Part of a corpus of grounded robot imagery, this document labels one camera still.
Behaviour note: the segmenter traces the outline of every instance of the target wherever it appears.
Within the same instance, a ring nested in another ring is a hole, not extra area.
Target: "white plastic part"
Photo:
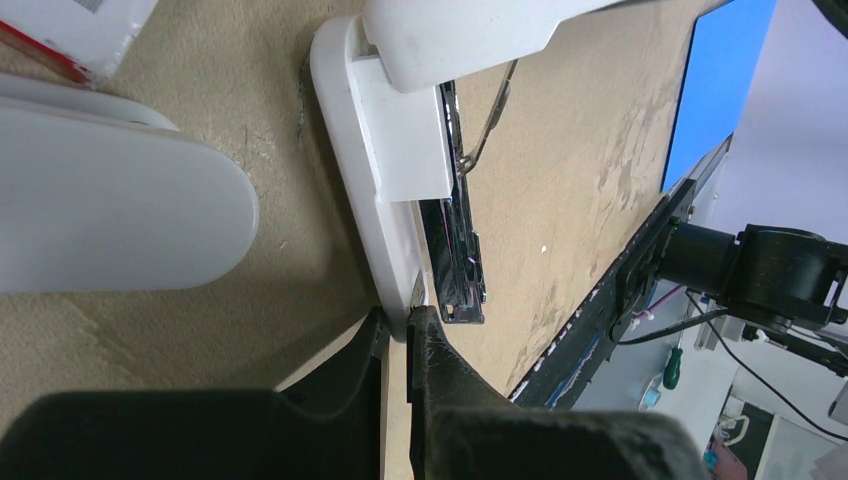
[[[244,172],[162,115],[0,75],[0,292],[201,285],[257,224]]]
[[[545,48],[563,20],[621,0],[368,0],[368,40],[401,92]]]
[[[392,334],[427,302],[415,200],[450,195],[447,139],[435,86],[389,85],[358,16],[327,21],[312,42],[315,90]]]

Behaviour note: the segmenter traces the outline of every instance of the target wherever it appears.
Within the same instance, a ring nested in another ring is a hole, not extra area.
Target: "white wall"
[[[778,0],[706,225],[728,232],[748,223],[795,227],[848,243],[846,87],[848,40],[810,0]],[[826,419],[844,380],[776,347],[731,347],[814,420],[848,433]],[[739,370],[734,386],[741,397],[805,425],[747,372]]]

